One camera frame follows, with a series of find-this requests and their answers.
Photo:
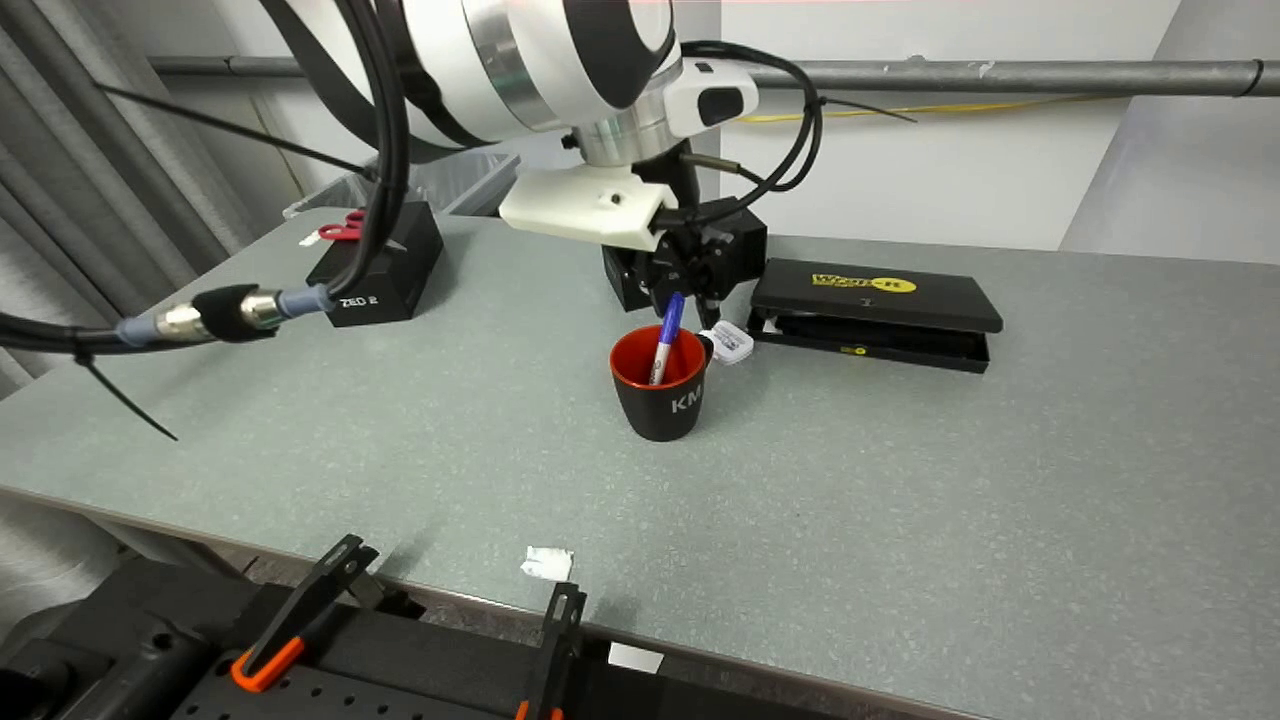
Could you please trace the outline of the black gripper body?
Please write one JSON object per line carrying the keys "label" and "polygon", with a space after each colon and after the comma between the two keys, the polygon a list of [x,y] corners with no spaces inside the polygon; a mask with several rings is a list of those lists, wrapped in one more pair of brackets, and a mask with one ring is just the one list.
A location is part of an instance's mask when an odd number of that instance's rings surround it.
{"label": "black gripper body", "polygon": [[690,211],[667,208],[657,227],[650,282],[676,272],[684,297],[725,299],[763,272],[766,224],[740,199],[712,199]]}

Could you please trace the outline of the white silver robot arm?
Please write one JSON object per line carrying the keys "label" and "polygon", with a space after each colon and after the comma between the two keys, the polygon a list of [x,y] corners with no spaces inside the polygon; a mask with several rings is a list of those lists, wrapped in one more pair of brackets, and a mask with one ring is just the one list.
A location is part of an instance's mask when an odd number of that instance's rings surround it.
{"label": "white silver robot arm", "polygon": [[763,272],[763,227],[706,199],[690,139],[746,115],[755,79],[676,32],[672,0],[260,0],[324,107],[375,150],[351,297],[404,217],[409,167],[537,132],[580,162],[501,199],[521,232],[604,253],[628,310],[684,297],[702,319]]}

